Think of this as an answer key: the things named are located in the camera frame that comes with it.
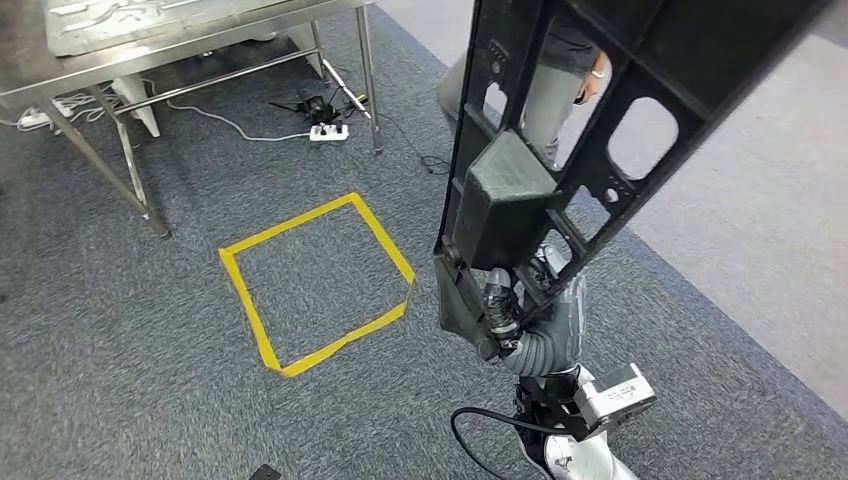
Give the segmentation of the person's hand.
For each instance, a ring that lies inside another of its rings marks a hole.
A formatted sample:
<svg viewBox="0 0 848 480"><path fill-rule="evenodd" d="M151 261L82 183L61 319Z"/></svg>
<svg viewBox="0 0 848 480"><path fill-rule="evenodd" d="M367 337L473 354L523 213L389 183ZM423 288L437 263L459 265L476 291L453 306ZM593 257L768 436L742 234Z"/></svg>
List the person's hand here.
<svg viewBox="0 0 848 480"><path fill-rule="evenodd" d="M605 77L605 68L608 60L607 54L603 50L600 50L578 88L574 100L576 105L586 104L600 92L601 82Z"/></svg>

